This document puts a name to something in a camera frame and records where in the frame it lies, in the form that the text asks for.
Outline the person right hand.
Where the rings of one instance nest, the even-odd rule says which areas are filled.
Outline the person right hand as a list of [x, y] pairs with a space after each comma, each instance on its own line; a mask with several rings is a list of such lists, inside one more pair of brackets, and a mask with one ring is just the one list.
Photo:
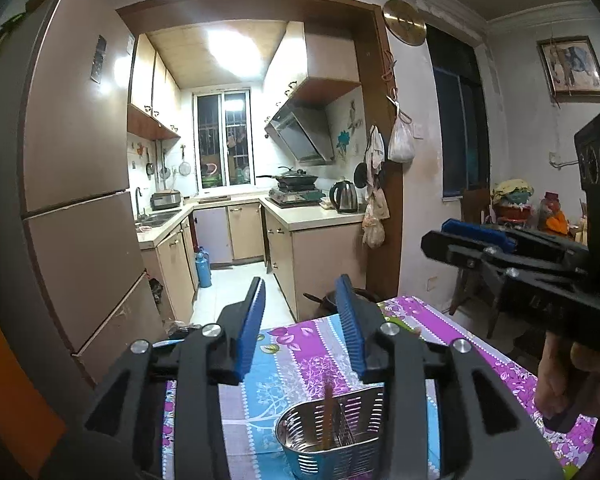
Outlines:
[[[567, 358], [560, 355], [562, 338], [547, 332], [538, 370], [534, 402], [538, 411], [546, 418], [552, 418], [567, 408], [571, 401], [567, 396]], [[583, 347], [575, 342], [570, 348], [570, 362], [578, 370], [600, 378], [600, 352]], [[583, 405], [581, 414], [600, 418], [600, 382]]]

